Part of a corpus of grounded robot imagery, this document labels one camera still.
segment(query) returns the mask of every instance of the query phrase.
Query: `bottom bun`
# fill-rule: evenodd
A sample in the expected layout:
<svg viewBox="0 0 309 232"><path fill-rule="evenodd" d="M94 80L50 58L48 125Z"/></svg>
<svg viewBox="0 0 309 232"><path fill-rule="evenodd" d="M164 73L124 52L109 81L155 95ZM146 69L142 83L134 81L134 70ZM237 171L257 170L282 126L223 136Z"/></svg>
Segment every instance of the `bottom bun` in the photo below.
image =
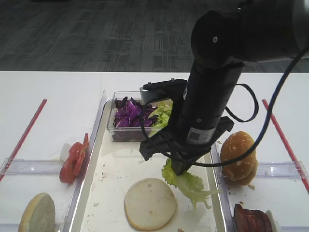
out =
<svg viewBox="0 0 309 232"><path fill-rule="evenodd" d="M137 230L156 231L173 217L177 203L169 186L162 180L147 178L135 183L125 196L125 213Z"/></svg>
<svg viewBox="0 0 309 232"><path fill-rule="evenodd" d="M257 171L257 159L255 160L255 163L253 165L252 171L249 173L249 175L247 175L245 178L241 179L241 180L237 180L236 182L239 185L248 185L251 183L251 181L253 180L253 178L255 177L256 171Z"/></svg>

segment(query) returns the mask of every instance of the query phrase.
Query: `food crumb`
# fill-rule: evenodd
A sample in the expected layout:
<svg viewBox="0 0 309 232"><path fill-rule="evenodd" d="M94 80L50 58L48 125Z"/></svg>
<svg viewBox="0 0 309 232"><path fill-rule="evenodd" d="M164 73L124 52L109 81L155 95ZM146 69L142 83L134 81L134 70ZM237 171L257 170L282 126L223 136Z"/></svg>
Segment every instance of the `food crumb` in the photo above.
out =
<svg viewBox="0 0 309 232"><path fill-rule="evenodd" d="M252 190L255 190L255 186L254 185L248 185L249 188L251 188Z"/></svg>

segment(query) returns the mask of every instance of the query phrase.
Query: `gray carpet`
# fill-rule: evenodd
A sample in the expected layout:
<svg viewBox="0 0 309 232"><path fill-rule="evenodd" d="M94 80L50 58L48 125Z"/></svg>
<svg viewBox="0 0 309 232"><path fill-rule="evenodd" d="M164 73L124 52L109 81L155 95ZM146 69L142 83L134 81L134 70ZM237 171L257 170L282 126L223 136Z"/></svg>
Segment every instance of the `gray carpet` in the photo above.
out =
<svg viewBox="0 0 309 232"><path fill-rule="evenodd" d="M189 72L190 36L239 0L0 0L0 70ZM288 62L247 65L282 72ZM309 72L304 60L297 72Z"/></svg>

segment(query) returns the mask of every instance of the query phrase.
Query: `label sticker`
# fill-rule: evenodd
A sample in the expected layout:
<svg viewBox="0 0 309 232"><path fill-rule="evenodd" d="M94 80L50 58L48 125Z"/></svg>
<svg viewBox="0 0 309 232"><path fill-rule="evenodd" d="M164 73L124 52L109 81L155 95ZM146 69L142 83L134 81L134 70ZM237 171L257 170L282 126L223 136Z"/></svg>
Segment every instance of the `label sticker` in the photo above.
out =
<svg viewBox="0 0 309 232"><path fill-rule="evenodd" d="M194 145L206 144L210 141L216 128L211 130L199 130L191 127L187 136L187 143Z"/></svg>

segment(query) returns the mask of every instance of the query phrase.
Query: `robotic arm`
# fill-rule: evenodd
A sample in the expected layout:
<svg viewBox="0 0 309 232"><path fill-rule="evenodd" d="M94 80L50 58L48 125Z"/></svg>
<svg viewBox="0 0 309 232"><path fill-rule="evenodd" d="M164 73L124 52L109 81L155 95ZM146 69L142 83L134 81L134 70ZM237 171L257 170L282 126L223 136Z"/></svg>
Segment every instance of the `robotic arm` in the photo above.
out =
<svg viewBox="0 0 309 232"><path fill-rule="evenodd" d="M195 162L234 122L221 117L247 62L290 59L308 45L309 0L248 0L233 13L210 11L195 24L191 47L195 60L188 81L148 83L145 103L171 98L168 125L141 142L148 160L157 148ZM190 163L172 160L179 175Z"/></svg>

